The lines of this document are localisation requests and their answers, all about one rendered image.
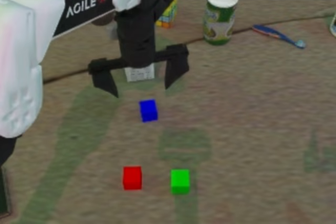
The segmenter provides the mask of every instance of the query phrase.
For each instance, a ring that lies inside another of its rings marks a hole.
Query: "toothbrush head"
[[[298,40],[295,42],[295,45],[298,47],[298,48],[305,48],[306,47],[306,43],[303,41],[303,40]]]

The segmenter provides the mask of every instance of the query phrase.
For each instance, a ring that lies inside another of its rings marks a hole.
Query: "table surface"
[[[179,0],[175,27],[157,29],[158,49],[189,42],[191,70],[166,92],[163,65],[146,82],[113,72],[120,99],[76,74],[92,58],[119,57],[105,27],[52,42],[41,114],[6,164],[14,215],[5,223],[335,223],[336,38],[327,24],[336,1],[241,0],[235,34],[220,47],[201,40],[204,4]],[[143,124],[138,101],[150,98],[159,120]],[[142,166],[142,191],[122,190],[128,165]],[[170,194],[175,167],[191,170],[187,196]]]

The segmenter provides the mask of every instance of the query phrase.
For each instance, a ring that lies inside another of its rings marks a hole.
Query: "green and white cup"
[[[231,39],[238,0],[207,0],[203,37],[211,45],[224,45]]]

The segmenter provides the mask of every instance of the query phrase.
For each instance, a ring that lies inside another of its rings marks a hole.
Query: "blue toothbrush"
[[[252,27],[253,31],[256,31],[260,34],[264,34],[273,38],[277,38],[277,39],[282,39],[298,48],[305,48],[306,47],[306,43],[303,40],[298,40],[298,41],[294,41],[291,40],[290,38],[288,38],[286,35],[276,31],[273,28],[267,27],[267,26],[262,26],[262,25],[254,25]]]

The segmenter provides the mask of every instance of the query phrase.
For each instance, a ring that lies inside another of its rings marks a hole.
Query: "white box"
[[[128,82],[154,79],[154,63],[145,68],[125,68],[125,74]]]

